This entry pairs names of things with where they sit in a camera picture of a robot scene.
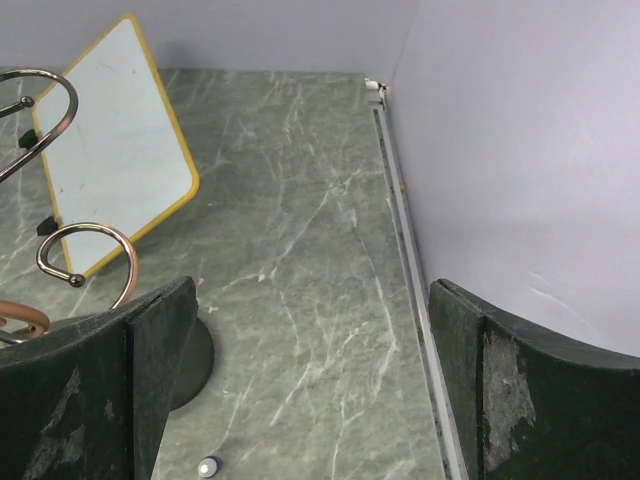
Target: curved panel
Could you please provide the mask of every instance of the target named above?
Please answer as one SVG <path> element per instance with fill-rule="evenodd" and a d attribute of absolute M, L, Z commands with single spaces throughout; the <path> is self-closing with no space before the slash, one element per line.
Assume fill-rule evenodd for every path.
<path fill-rule="evenodd" d="M 182 278 L 0 350 L 2 478 L 151 478 L 196 313 Z"/>
<path fill-rule="evenodd" d="M 472 480 L 632 480 L 640 359 L 565 337 L 446 280 L 429 316 Z"/>

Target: small white knob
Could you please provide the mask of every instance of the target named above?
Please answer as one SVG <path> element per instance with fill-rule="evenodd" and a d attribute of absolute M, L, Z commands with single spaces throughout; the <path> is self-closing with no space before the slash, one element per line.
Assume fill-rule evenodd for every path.
<path fill-rule="evenodd" d="M 218 473 L 218 461 L 213 457 L 204 458 L 198 465 L 200 478 L 213 478 Z"/>

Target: white trim strip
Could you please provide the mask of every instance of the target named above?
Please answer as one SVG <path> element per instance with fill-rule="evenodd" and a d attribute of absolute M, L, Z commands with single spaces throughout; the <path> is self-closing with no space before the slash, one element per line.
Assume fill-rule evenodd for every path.
<path fill-rule="evenodd" d="M 401 238 L 399 239 L 406 255 L 406 276 L 408 281 L 409 293 L 412 295 L 416 314 L 422 327 L 424 334 L 424 353 L 426 355 L 425 374 L 429 377 L 428 384 L 431 388 L 432 398 L 435 400 L 434 415 L 438 418 L 444 452 L 443 462 L 445 471 L 448 471 L 448 477 L 451 480 L 468 480 L 468 474 L 464 466 L 464 459 L 461 454 L 458 432 L 455 427 L 455 420 L 451 414 L 449 396 L 447 394 L 442 369 L 438 358 L 435 340 L 431 334 L 431 323 L 429 321 L 429 313 L 425 301 L 426 289 L 424 288 L 424 280 L 422 278 L 422 269 L 420 260 L 417 255 L 415 237 L 411 226 L 409 208 L 404 195 L 404 181 L 400 165 L 395 155 L 395 147 L 391 139 L 391 133 L 387 121 L 386 114 L 386 95 L 388 92 L 379 91 L 380 102 L 372 105 L 373 110 L 378 112 L 380 135 L 386 148 L 386 156 L 390 173 L 390 183 L 392 187 L 393 201 L 395 202 L 396 212 L 399 220 Z"/>

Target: lavender wall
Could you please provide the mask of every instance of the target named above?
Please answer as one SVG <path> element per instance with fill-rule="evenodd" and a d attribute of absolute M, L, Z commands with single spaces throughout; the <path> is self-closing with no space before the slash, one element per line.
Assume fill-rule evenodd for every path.
<path fill-rule="evenodd" d="M 640 355 L 640 3 L 422 0 L 392 121 L 428 280 Z"/>
<path fill-rule="evenodd" d="M 363 72 L 389 82 L 419 0 L 6 0 L 0 65 L 67 66 L 121 15 L 161 67 Z"/>

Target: yellow frame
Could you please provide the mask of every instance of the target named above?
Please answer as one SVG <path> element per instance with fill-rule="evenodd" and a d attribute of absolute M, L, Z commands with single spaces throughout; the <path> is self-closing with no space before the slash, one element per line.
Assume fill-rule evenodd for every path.
<path fill-rule="evenodd" d="M 69 72 L 73 70 L 107 35 L 109 35 L 121 22 L 125 20 L 129 20 L 133 24 L 133 28 L 136 32 L 136 36 L 138 37 L 138 41 L 142 46 L 144 56 L 147 59 L 147 64 L 149 66 L 149 69 L 151 70 L 151 73 L 153 74 L 153 79 L 156 82 L 156 87 L 160 92 L 160 97 L 162 98 L 162 102 L 164 103 L 164 106 L 167 110 L 167 114 L 169 115 L 169 119 L 171 120 L 171 125 L 173 126 L 173 129 L 176 133 L 178 143 L 180 144 L 180 148 L 182 149 L 182 153 L 184 154 L 184 158 L 187 162 L 187 166 L 189 167 L 189 171 L 191 172 L 191 177 L 193 179 L 191 188 L 189 189 L 189 191 L 185 196 L 183 196 L 180 200 L 178 200 L 176 203 L 171 205 L 167 210 L 162 212 L 160 215 L 154 218 L 147 225 L 142 227 L 142 229 L 140 229 L 130 238 L 131 242 L 136 242 L 140 240 L 142 237 L 144 237 L 151 230 L 153 230 L 155 227 L 157 227 L 164 220 L 166 220 L 173 213 L 175 213 L 177 210 L 182 208 L 185 204 L 187 204 L 190 200 L 192 200 L 193 197 L 195 197 L 196 193 L 198 192 L 198 188 L 200 187 L 200 176 L 198 174 L 198 170 L 196 168 L 195 162 L 193 161 L 193 157 L 191 156 L 191 152 L 189 150 L 189 146 L 187 145 L 187 141 L 185 140 L 184 135 L 182 133 L 182 129 L 180 128 L 180 124 L 178 123 L 178 119 L 176 118 L 176 114 L 173 111 L 171 102 L 169 101 L 167 91 L 164 88 L 164 84 L 162 83 L 162 80 L 160 79 L 158 68 L 156 67 L 155 62 L 153 61 L 153 56 L 151 55 L 151 50 L 149 49 L 149 45 L 147 45 L 147 41 L 145 40 L 144 34 L 142 33 L 142 28 L 140 27 L 138 20 L 133 16 L 133 14 L 128 13 L 120 17 L 103 35 L 101 35 L 95 42 L 93 42 L 91 46 L 87 50 L 85 50 L 82 53 L 82 55 L 80 55 L 80 57 L 75 62 L 73 62 L 69 68 L 67 68 L 64 71 L 62 75 L 63 76 L 68 75 Z M 42 93 L 42 95 L 38 97 L 38 100 L 36 101 L 36 106 L 33 109 L 32 115 L 33 115 L 34 127 L 36 132 L 38 132 L 40 135 L 42 135 L 42 132 L 41 132 L 40 126 L 38 125 L 38 119 L 36 117 L 36 109 L 38 106 L 38 101 L 42 100 L 44 96 L 47 93 L 49 93 L 55 86 L 56 84 L 50 85 L 49 88 L 47 88 Z M 49 193 L 51 194 L 51 200 L 53 202 L 53 212 L 56 220 L 60 221 L 60 212 L 58 210 L 58 205 L 56 202 L 56 195 L 53 189 L 53 183 L 51 182 L 51 174 L 49 172 L 47 156 L 45 152 L 42 152 L 41 155 L 42 155 L 42 163 L 44 164 L 45 175 L 47 176 L 47 183 L 49 184 Z M 69 272 L 73 272 L 74 270 L 71 264 L 71 256 L 69 254 L 69 248 L 67 246 L 67 242 L 63 238 L 61 240 L 61 243 L 62 243 L 62 250 L 64 252 L 65 262 L 67 264 L 67 269 Z M 91 277 L 92 275 L 95 275 L 102 267 L 107 265 L 111 260 L 116 258 L 122 252 L 123 252 L 122 247 L 120 246 L 116 247 L 113 251 L 107 254 L 102 260 L 100 260 L 98 263 L 96 263 L 94 266 L 92 266 L 86 272 L 84 272 L 83 275 L 87 278 Z"/>

